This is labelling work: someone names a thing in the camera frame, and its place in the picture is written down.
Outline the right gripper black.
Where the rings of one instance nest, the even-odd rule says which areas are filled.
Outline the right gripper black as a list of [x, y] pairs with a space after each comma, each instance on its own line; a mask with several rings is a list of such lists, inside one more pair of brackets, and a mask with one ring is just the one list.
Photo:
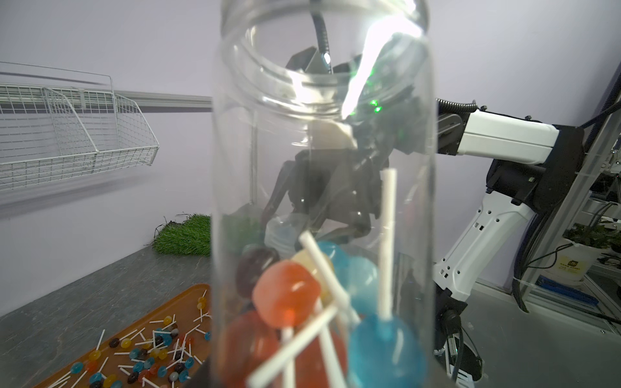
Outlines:
[[286, 162], [286, 195], [313, 228], [328, 220], [370, 228], [381, 214], [380, 172], [387, 166], [382, 150], [303, 150]]

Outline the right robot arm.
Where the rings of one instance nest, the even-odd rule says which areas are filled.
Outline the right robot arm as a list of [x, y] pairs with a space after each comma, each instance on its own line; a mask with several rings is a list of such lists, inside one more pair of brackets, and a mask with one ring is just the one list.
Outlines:
[[[264, 215], [288, 198], [304, 217], [301, 246], [334, 264], [319, 272], [349, 325], [352, 387], [419, 387], [425, 354], [407, 304], [435, 291], [435, 348], [462, 336], [461, 312], [475, 279], [527, 219], [562, 202], [582, 163], [582, 130], [490, 113], [474, 103], [432, 97], [429, 18], [422, 1], [278, 1], [294, 15], [305, 49], [283, 74], [286, 101], [307, 121], [309, 145], [286, 162]], [[472, 224], [438, 262], [430, 240], [414, 242], [412, 264], [394, 290], [396, 207], [431, 228], [430, 169], [406, 197], [391, 154], [472, 155], [492, 160]]]

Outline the clear plastic jar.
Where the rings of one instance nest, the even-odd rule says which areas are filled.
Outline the clear plastic jar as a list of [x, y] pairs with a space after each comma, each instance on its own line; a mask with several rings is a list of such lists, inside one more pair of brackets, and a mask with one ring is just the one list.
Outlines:
[[220, 13], [210, 386], [431, 386], [426, 3]]

